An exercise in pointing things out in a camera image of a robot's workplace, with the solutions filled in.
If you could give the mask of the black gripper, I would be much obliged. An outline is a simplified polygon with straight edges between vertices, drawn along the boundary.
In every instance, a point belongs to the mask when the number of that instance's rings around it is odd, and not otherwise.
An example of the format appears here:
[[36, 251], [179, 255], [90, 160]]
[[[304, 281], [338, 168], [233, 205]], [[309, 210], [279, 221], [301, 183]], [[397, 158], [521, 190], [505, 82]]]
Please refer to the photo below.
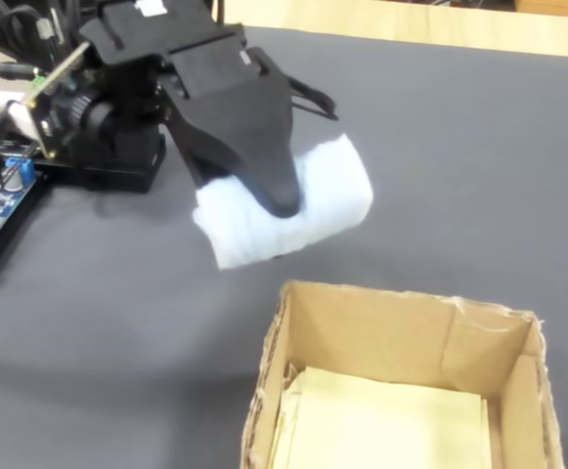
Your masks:
[[171, 63], [167, 128], [197, 188], [235, 176], [270, 214], [296, 215], [291, 96], [316, 109], [294, 107], [329, 120], [338, 119], [335, 100], [273, 64], [260, 74], [236, 35], [175, 52]]

